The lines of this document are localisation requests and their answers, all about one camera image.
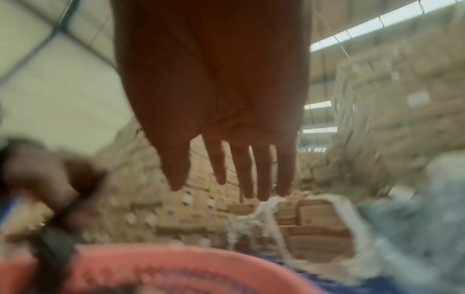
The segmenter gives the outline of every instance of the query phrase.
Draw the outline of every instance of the warehouse ceiling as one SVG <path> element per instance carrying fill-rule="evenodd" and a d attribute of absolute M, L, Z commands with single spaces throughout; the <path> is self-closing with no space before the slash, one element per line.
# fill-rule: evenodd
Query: warehouse ceiling
<path fill-rule="evenodd" d="M 62 21 L 65 11 L 72 9 L 67 33 L 114 64 L 113 18 L 108 0 L 11 1 L 55 25 Z M 331 104 L 326 101 L 331 100 L 339 61 L 447 26 L 457 17 L 456 2 L 459 0 L 313 0 L 311 88 L 299 147 L 325 147 L 336 130 Z"/>

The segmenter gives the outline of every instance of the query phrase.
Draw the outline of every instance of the pink plastic basket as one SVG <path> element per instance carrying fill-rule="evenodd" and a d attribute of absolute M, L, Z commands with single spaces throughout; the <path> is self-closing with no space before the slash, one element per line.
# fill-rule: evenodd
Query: pink plastic basket
<path fill-rule="evenodd" d="M 31 257 L 1 262 L 0 293 L 16 294 L 35 268 Z M 64 291 L 85 293 L 136 283 L 166 293 L 322 293 L 298 274 L 255 257 L 219 249 L 149 245 L 80 246 Z"/>

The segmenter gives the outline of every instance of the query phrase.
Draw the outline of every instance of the person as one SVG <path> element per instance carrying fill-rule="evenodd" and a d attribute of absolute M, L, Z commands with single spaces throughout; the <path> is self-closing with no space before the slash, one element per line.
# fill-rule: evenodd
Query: person
<path fill-rule="evenodd" d="M 189 143 L 202 135 L 219 184 L 226 183 L 222 140 L 231 146 L 242 194 L 270 197 L 270 145 L 277 194 L 294 178 L 296 138 L 309 87 L 310 1 L 112 0 L 117 71 L 135 116 L 157 149 L 171 189 L 184 186 Z M 29 190 L 59 211 L 95 185 L 105 169 L 32 142 L 0 152 L 4 195 Z M 97 183 L 103 195 L 105 183 Z"/>

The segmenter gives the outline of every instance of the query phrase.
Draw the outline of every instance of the skylight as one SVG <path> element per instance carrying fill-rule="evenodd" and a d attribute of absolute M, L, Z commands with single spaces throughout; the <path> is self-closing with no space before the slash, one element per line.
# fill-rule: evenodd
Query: skylight
<path fill-rule="evenodd" d="M 337 33 L 319 42 L 313 43 L 310 46 L 310 52 L 315 52 L 323 48 L 347 41 L 349 39 L 363 36 L 367 33 L 392 26 L 422 14 L 430 13 L 446 6 L 454 5 L 460 1 L 463 0 L 417 0 L 399 9 L 370 19 L 369 21 L 366 21 L 358 26 Z"/>
<path fill-rule="evenodd" d="M 330 107 L 330 106 L 331 106 L 331 101 L 324 101 L 324 102 L 319 102 L 319 103 L 307 104 L 304 106 L 304 109 L 308 110 L 308 109 L 324 108 L 324 107 Z"/>
<path fill-rule="evenodd" d="M 305 129 L 302 131 L 304 134 L 316 134 L 316 133 L 337 133 L 338 127 L 330 126 L 330 127 L 320 127 L 315 129 Z"/>

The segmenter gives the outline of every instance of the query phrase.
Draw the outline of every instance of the blurred hand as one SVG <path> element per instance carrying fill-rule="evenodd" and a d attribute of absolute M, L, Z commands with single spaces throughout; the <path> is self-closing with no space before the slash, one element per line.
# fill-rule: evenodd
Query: blurred hand
<path fill-rule="evenodd" d="M 90 201 L 67 221 L 80 227 L 96 213 L 96 202 L 108 194 L 109 184 L 102 181 L 107 170 L 87 157 L 28 145 L 17 146 L 3 165 L 3 179 L 11 196 L 25 190 L 53 211 L 68 206 L 80 193 L 98 186 Z"/>
<path fill-rule="evenodd" d="M 186 182 L 189 142 L 202 134 L 219 184 L 221 141 L 231 146 L 241 191 L 271 192 L 270 144 L 278 152 L 277 193 L 289 194 L 296 138 L 309 86 L 306 0 L 114 0 L 118 71 L 137 119 L 173 190 Z"/>

